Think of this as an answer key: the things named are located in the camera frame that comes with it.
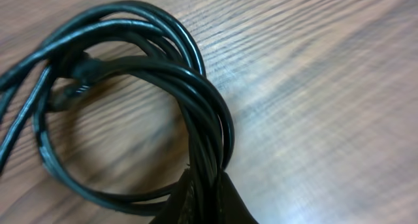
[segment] cord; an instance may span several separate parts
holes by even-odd
[[[128,12],[144,18],[108,19]],[[111,61],[94,59],[84,50],[108,41],[137,45],[146,56],[126,56]],[[17,114],[0,147],[0,172],[30,116],[37,148],[47,171],[87,200],[127,214],[155,216],[166,202],[138,204],[169,195],[171,184],[155,191],[118,195],[95,191],[78,183],[65,170],[50,141],[45,116],[78,104],[95,84],[121,74],[141,78],[173,95],[180,106],[189,132],[190,173],[197,208],[204,216],[206,199],[228,165],[234,145],[231,113],[217,89],[206,79],[202,55],[189,32],[170,14],[140,1],[119,1],[99,5],[80,13],[56,29],[36,50],[0,76],[0,121],[17,90],[33,67],[46,61],[30,96]],[[74,83],[52,93],[58,78]]]

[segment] black cord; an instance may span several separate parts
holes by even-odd
[[[128,12],[144,18],[104,17]],[[140,47],[147,56],[127,56],[112,61],[89,57],[84,50],[101,42],[125,41]],[[217,89],[206,79],[201,53],[184,26],[170,14],[148,3],[120,1],[93,7],[54,31],[27,57],[0,77],[0,120],[18,88],[33,67],[47,60],[30,96],[10,126],[0,147],[0,172],[19,134],[32,116],[38,149],[48,172],[85,199],[128,214],[154,216],[165,202],[136,204],[171,193],[176,184],[138,195],[117,195],[94,191],[74,180],[63,167],[50,142],[45,115],[65,110],[90,87],[107,78],[130,74],[172,94],[178,101],[189,131],[190,173],[199,213],[205,200],[212,199],[219,173],[231,158],[234,128],[231,114]],[[72,78],[75,83],[51,94],[54,82]]]

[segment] coiled cable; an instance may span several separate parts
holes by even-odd
[[[145,20],[108,19],[128,12]],[[93,59],[84,50],[108,41],[124,41],[141,48],[146,56],[126,56],[111,61]],[[120,74],[141,78],[173,95],[189,132],[189,164],[197,208],[203,218],[206,199],[212,199],[220,171],[231,158],[234,128],[231,114],[217,89],[206,79],[202,55],[185,27],[173,16],[151,4],[119,1],[80,13],[46,38],[36,50],[0,77],[0,120],[13,96],[33,67],[46,61],[40,77],[19,111],[0,147],[0,172],[30,116],[40,157],[48,172],[73,191],[98,205],[119,212],[155,216],[165,202],[138,204],[171,193],[176,184],[136,195],[92,190],[65,170],[50,141],[45,116],[76,104],[83,93],[100,81]],[[52,93],[58,78],[74,84]]]

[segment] wire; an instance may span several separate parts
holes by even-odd
[[[109,19],[128,12],[144,18]],[[93,59],[84,50],[108,41],[137,45],[146,56],[127,56],[111,61]],[[176,184],[136,195],[118,195],[92,190],[78,183],[65,170],[50,141],[45,116],[77,104],[89,88],[121,74],[141,78],[173,95],[189,131],[189,158],[193,189],[200,213],[204,200],[233,152],[234,128],[231,113],[217,89],[206,79],[202,55],[185,27],[170,14],[151,4],[119,1],[93,7],[55,30],[36,50],[0,77],[0,120],[13,96],[34,66],[46,65],[0,147],[0,172],[30,116],[42,162],[57,180],[98,205],[142,216],[155,216],[166,202],[137,204],[169,195]],[[61,93],[52,93],[58,78],[75,83]]]

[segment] blurred background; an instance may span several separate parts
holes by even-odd
[[[0,0],[0,71],[75,14],[111,1]],[[141,1],[173,14],[197,41],[234,118],[227,172],[259,223],[418,223],[418,0]],[[88,51],[142,53],[122,42]],[[9,107],[1,136],[41,69]],[[92,188],[149,191],[187,166],[176,101],[132,76],[48,117],[60,158]],[[149,223],[51,178],[31,130],[28,122],[0,179],[0,223]]]

